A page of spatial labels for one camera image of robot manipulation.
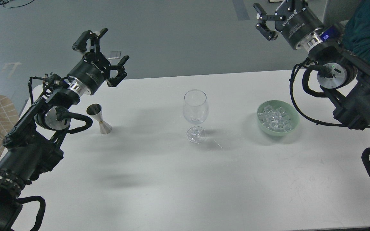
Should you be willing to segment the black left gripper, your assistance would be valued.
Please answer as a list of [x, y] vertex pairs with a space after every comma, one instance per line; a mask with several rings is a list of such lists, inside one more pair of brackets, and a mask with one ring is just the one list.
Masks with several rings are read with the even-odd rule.
[[[93, 95], [107, 80], [108, 87], [117, 87], [127, 76], [124, 65], [129, 56], [123, 56], [117, 65], [111, 65], [101, 53], [100, 39], [108, 32], [103, 28], [99, 34], [90, 30], [82, 32], [80, 37], [73, 43], [72, 49], [84, 54], [81, 61], [68, 73], [67, 79], [77, 79], [87, 87], [88, 95]], [[87, 45], [90, 41], [90, 52], [87, 53]], [[116, 70], [117, 75], [110, 77], [110, 72]]]

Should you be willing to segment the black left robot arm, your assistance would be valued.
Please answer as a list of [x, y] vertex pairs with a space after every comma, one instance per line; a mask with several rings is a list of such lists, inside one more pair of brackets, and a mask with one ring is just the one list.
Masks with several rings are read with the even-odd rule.
[[40, 96], [4, 137], [2, 145], [8, 150], [0, 161], [0, 231], [12, 230], [25, 203], [40, 204], [33, 231], [41, 227], [46, 202], [41, 196], [20, 198], [25, 186], [37, 180], [40, 174], [52, 171], [63, 159], [60, 149], [67, 134], [80, 133], [93, 124], [82, 114], [69, 111], [80, 102], [82, 95], [93, 95], [102, 83], [116, 87], [126, 76], [124, 64], [129, 56], [112, 65], [101, 52], [100, 39], [107, 33], [87, 30], [74, 42], [72, 48], [82, 59], [64, 78], [57, 74], [40, 77], [44, 82]]

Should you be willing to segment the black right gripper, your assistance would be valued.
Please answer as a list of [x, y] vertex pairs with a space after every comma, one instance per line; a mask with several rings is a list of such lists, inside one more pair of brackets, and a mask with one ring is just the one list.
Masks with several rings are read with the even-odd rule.
[[[301, 47], [300, 42], [307, 35], [320, 34], [323, 30], [323, 23], [309, 8], [306, 0], [284, 0], [274, 15], [268, 15], [259, 3], [254, 3], [253, 7], [258, 14], [258, 31], [268, 41], [275, 40], [280, 32], [294, 50]], [[276, 31], [269, 29], [266, 25], [268, 21], [275, 22]]]

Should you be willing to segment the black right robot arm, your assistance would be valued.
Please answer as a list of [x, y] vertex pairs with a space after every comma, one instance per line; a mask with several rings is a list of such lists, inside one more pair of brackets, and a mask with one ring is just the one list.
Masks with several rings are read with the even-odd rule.
[[[370, 64], [342, 45], [342, 19], [321, 21], [306, 0], [283, 0], [275, 12], [268, 14], [259, 3], [256, 28], [269, 41], [283, 36], [289, 46], [302, 48], [307, 58], [296, 64], [289, 79], [289, 94], [294, 108], [307, 120], [328, 127], [351, 130], [370, 129]], [[294, 82], [302, 70], [302, 89], [316, 98], [327, 98], [334, 105], [328, 123], [305, 115], [294, 99]]]

